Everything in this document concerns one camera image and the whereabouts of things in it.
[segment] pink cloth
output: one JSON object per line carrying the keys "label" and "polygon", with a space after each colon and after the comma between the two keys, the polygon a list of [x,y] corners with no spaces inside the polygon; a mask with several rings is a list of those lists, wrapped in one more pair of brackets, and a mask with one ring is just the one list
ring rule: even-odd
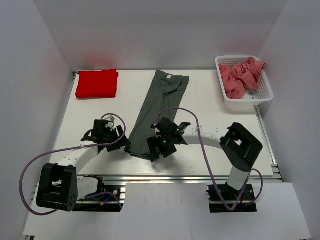
{"label": "pink cloth", "polygon": [[232,68],[219,64],[226,96],[229,99],[241,99],[246,89],[259,88],[260,75],[266,63],[249,57],[246,62],[238,63]]}

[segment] crumpled red cloth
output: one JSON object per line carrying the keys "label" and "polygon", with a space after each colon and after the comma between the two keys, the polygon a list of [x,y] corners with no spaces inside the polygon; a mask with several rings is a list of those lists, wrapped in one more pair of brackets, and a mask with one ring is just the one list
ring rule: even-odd
{"label": "crumpled red cloth", "polygon": [[249,57],[246,62],[229,65],[219,64],[226,96],[229,99],[241,99],[246,89],[257,90],[262,68],[266,63]]}
{"label": "crumpled red cloth", "polygon": [[115,98],[119,73],[116,69],[80,71],[75,96],[85,98]]}

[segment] tabletop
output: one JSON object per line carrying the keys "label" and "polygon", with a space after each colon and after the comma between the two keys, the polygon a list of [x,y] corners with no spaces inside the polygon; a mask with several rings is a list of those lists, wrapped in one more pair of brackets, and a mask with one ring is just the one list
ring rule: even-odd
{"label": "tabletop", "polygon": [[[136,123],[145,101],[155,70],[118,70],[116,98],[77,99],[76,89],[80,75],[74,85],[58,133],[54,149],[78,146],[83,135],[93,128],[94,120],[103,114],[121,116],[129,135]],[[272,176],[272,156],[268,152],[262,129],[254,108],[246,113],[235,113],[225,107],[217,70],[165,70],[172,75],[189,76],[189,83],[180,103],[181,108],[194,112],[200,125],[209,128],[228,128],[237,122],[245,126],[261,143],[263,149],[254,164],[263,176]],[[175,121],[195,123],[192,115],[178,111]],[[104,176],[208,176],[209,172],[200,145],[178,145],[177,152],[167,158],[151,163],[149,160],[130,156],[123,149],[102,151],[80,172],[81,175]],[[215,176],[228,176],[232,165],[221,149],[206,147],[208,160]],[[51,156],[56,163],[70,152],[59,152]]]}

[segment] white plastic basket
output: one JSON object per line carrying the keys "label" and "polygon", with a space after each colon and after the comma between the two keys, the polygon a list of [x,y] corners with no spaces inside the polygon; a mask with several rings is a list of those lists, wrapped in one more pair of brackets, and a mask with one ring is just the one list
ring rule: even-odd
{"label": "white plastic basket", "polygon": [[259,104],[270,101],[274,98],[274,94],[271,90],[270,84],[268,82],[266,73],[264,70],[261,72],[259,89],[250,90],[246,89],[244,96],[241,99],[230,99],[226,95],[224,83],[222,81],[219,64],[229,65],[233,67],[235,64],[244,63],[248,60],[249,57],[254,58],[256,61],[259,59],[255,56],[218,56],[215,59],[215,65],[218,71],[220,85],[223,92],[224,103],[228,108],[248,108],[252,106],[258,106]]}

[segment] gray wall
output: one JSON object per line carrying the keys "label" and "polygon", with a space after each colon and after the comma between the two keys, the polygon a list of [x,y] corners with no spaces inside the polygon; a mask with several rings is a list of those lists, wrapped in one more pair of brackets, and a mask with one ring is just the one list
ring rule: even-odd
{"label": "gray wall", "polygon": [[286,0],[34,0],[73,71],[211,69],[257,55]]}
{"label": "gray wall", "polygon": [[[23,167],[52,149],[71,70],[32,0],[0,1],[0,235],[20,239],[27,210],[18,182]],[[39,161],[24,179],[28,202]]]}
{"label": "gray wall", "polygon": [[320,239],[320,2],[288,0],[258,56],[274,100],[260,107],[283,178]]}

